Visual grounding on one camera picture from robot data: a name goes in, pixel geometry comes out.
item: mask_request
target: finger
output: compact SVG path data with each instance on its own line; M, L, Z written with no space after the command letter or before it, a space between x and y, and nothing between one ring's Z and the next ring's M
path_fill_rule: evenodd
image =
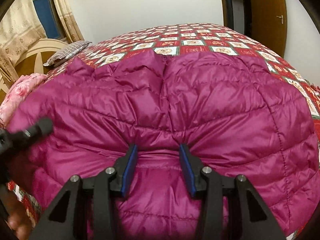
M30 226L28 224L23 224L19 226L18 230L16 230L16 236L19 240L27 240L31 233L31 223Z
M11 213L8 224L12 230L17 230L19 225L21 224L23 217L19 214L19 212Z

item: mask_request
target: bed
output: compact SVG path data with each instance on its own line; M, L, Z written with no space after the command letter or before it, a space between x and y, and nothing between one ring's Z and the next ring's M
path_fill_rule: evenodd
M21 55L15 65L15 70L18 76L30 75L32 73L47 74L51 68L44 67L49 57L58 50L66 47L67 44L63 41L54 39L40 39L35 42L27 52ZM4 83L3 77L0 78L0 102L2 103L9 88Z
M248 55L263 58L274 77L293 85L306 98L318 139L320 138L320 96L317 89L275 52L227 27L208 23L158 26L102 41L88 47L77 56L87 65L98 68L147 50L168 56L212 51L231 56ZM71 61L72 59L49 71L45 82L63 73ZM13 182L9 187L28 207L34 221L37 221L40 208L35 199L26 195Z

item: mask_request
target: door handle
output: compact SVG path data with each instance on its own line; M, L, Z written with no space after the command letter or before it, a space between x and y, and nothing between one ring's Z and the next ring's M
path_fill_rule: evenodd
M281 23L283 24L284 23L283 15L277 16L277 17L281 19Z

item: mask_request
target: magenta down jacket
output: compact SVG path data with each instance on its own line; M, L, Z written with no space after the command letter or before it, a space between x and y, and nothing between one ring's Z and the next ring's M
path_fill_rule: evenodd
M72 175L95 176L139 146L128 199L115 205L121 239L194 239L201 201L187 193L180 143L221 175L245 174L286 235L320 200L308 104L260 58L147 51L97 69L75 58L21 103L9 130L43 116L54 133L9 170L44 209Z

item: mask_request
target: wooden door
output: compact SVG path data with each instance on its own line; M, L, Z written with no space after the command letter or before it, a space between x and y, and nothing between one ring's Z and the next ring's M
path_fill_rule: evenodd
M281 57L287 40L285 0L251 0L252 38Z

